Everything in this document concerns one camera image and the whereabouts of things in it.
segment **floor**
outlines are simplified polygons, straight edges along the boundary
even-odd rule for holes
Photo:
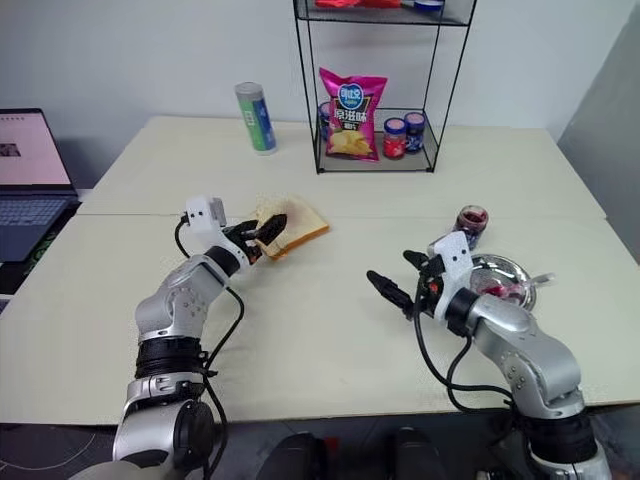
[[[615,478],[640,479],[640,406],[603,411],[592,418],[610,465],[618,472]],[[430,436],[452,479],[475,478],[477,469],[500,467],[502,462],[513,464],[522,475],[518,478],[528,478],[517,436],[493,453],[485,448],[494,438],[493,419],[488,414],[440,414],[234,424],[214,478],[254,479],[281,439],[307,431],[327,439],[331,445],[332,479],[383,480],[384,441],[408,425]],[[2,425],[0,479],[68,478],[90,465],[110,460],[113,436],[113,427]],[[74,455],[77,456],[64,465],[38,470],[63,463]],[[199,472],[189,478],[200,478]]]

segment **jar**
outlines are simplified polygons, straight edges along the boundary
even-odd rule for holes
[[[453,227],[453,231],[462,231],[467,237],[467,243],[469,244],[469,250],[476,248],[480,235],[487,228],[487,222],[489,221],[489,214],[487,211],[478,207],[477,205],[467,205],[458,214],[456,218],[456,224]]]
[[[407,126],[401,118],[389,118],[384,122],[384,140],[382,147],[384,156],[398,159],[404,156],[407,142]]]
[[[422,150],[426,120],[422,112],[411,112],[404,116],[407,125],[407,152],[415,153]]]
[[[321,103],[318,112],[320,112],[320,136],[326,142],[329,138],[329,102]]]

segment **laptop keyboard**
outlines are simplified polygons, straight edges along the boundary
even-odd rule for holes
[[[66,202],[58,198],[0,199],[0,227],[47,225]]]

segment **bread slice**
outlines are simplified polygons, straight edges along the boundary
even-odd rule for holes
[[[329,224],[300,196],[265,197],[258,200],[256,218],[264,224],[273,215],[287,215],[287,226],[269,245],[256,241],[262,251],[276,259],[329,230]]]

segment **shelf tier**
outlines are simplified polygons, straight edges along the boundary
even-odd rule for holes
[[[469,26],[468,20],[441,15],[440,11],[423,12],[409,6],[401,8],[321,8],[316,6],[315,0],[294,0],[294,2],[296,19],[309,22]]]
[[[431,124],[427,119],[424,129],[424,147],[416,153],[407,153],[398,160],[391,160],[384,156],[382,140],[384,138],[383,125],[391,117],[403,118],[409,112],[426,113],[422,108],[378,108],[375,112],[375,142],[378,150],[378,162],[365,162],[347,156],[327,155],[327,142],[322,139],[318,128],[320,119],[316,117],[314,131],[314,145],[316,171],[325,172],[433,172],[439,145]]]

